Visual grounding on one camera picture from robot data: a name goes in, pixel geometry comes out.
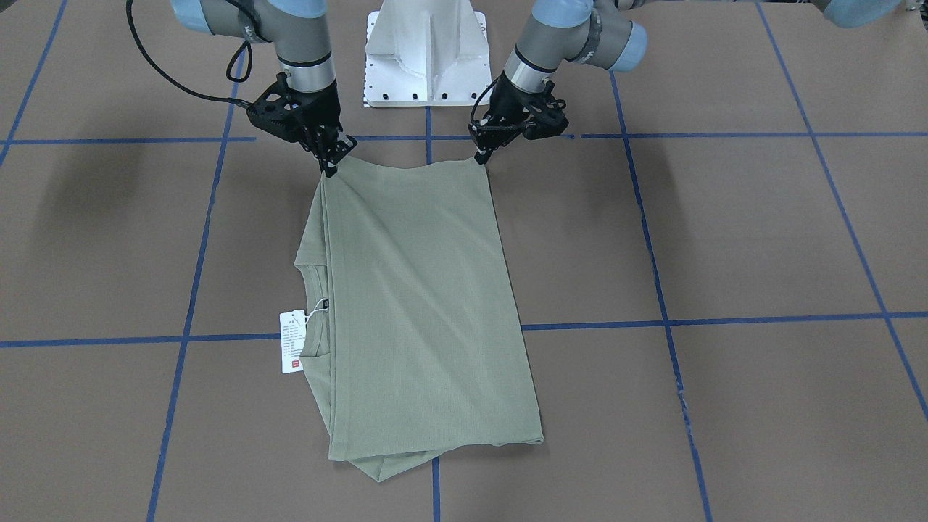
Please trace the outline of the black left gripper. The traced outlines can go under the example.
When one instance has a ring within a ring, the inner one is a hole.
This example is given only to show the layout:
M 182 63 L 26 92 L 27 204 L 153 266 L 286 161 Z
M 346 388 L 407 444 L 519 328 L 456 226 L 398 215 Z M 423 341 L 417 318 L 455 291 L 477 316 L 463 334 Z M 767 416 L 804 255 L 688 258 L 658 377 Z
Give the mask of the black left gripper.
M 492 152 L 518 136 L 528 140 L 554 138 L 566 131 L 566 101 L 552 95 L 553 80 L 542 81 L 542 91 L 526 93 L 502 73 L 484 89 L 471 109 L 468 132 L 476 146 L 478 165 L 487 165 Z

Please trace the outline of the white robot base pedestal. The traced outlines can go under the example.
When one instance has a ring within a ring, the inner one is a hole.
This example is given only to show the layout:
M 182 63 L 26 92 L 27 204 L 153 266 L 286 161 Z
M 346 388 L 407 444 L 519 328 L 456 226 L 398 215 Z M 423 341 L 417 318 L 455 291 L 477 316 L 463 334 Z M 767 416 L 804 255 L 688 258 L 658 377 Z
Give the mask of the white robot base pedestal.
M 485 14 L 470 1 L 384 1 L 365 29 L 365 106 L 471 107 L 491 85 Z

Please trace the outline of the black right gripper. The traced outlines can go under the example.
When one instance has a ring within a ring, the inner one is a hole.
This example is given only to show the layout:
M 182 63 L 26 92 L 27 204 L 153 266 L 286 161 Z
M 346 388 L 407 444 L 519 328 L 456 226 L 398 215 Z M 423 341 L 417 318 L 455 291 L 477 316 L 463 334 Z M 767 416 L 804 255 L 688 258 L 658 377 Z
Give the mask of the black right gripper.
M 325 178 L 337 174 L 338 163 L 357 146 L 357 139 L 344 132 L 339 115 L 335 81 L 320 91 L 305 93 L 289 86 L 284 72 L 276 74 L 275 83 L 246 107 L 253 126 L 311 152 Z

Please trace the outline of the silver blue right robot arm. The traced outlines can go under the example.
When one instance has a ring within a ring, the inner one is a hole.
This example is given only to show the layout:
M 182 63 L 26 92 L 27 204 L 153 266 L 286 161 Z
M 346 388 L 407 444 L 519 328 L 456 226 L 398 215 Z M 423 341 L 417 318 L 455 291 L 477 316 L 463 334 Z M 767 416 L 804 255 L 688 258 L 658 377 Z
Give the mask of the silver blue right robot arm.
M 318 160 L 325 176 L 357 146 L 339 122 L 341 105 L 325 1 L 173 1 L 182 26 L 274 46 L 281 72 L 254 102 L 249 122 Z

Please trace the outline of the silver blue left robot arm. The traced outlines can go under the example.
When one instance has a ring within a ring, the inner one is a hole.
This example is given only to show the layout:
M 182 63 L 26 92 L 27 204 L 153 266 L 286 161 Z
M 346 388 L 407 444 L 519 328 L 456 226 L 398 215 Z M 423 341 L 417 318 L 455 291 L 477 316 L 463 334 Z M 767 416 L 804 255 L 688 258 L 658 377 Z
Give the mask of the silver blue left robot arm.
M 523 32 L 497 78 L 491 80 L 468 116 L 473 159 L 486 165 L 494 152 L 513 140 L 557 138 L 566 131 L 566 102 L 554 96 L 554 73 L 563 62 L 590 64 L 608 73 L 639 66 L 647 51 L 647 30 L 623 12 L 670 1 L 534 1 Z M 882 19 L 908 1 L 732 1 L 753 4 L 769 29 L 765 4 L 813 6 L 823 20 L 842 29 L 859 28 Z M 489 106 L 477 117 L 487 95 Z M 802 133 L 587 133 L 583 138 L 798 138 Z

